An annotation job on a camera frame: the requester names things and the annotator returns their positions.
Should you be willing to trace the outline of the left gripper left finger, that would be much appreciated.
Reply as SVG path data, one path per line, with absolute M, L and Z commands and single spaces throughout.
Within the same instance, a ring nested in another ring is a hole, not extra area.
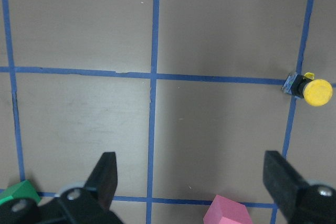
M 1 223 L 123 223 L 110 210 L 118 185 L 115 152 L 104 152 L 82 187 L 38 206 L 28 197 L 1 205 Z

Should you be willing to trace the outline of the green cube near left arm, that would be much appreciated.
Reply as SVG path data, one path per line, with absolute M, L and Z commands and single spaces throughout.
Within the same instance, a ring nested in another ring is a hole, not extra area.
M 35 187 L 29 180 L 14 184 L 1 192 L 1 205 L 18 198 L 31 198 L 37 204 L 41 201 Z

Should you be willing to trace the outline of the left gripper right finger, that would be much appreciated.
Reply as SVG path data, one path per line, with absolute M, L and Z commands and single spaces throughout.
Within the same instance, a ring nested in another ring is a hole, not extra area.
M 307 182 L 277 151 L 265 151 L 263 183 L 287 223 L 335 223 L 335 189 Z

